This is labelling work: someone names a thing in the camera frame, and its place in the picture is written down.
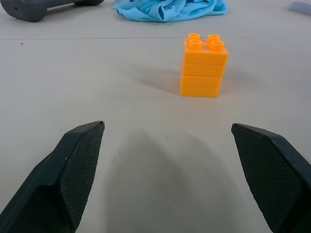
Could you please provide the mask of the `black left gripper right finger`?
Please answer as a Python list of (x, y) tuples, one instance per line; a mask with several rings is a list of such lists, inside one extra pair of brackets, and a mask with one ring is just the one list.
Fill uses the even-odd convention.
[(231, 127), (250, 191), (274, 233), (311, 231), (311, 165), (281, 135)]

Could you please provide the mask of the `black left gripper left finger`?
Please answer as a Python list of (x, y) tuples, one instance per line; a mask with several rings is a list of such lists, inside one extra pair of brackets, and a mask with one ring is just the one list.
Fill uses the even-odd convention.
[(104, 122), (63, 135), (39, 162), (0, 215), (2, 233), (74, 233), (95, 178)]

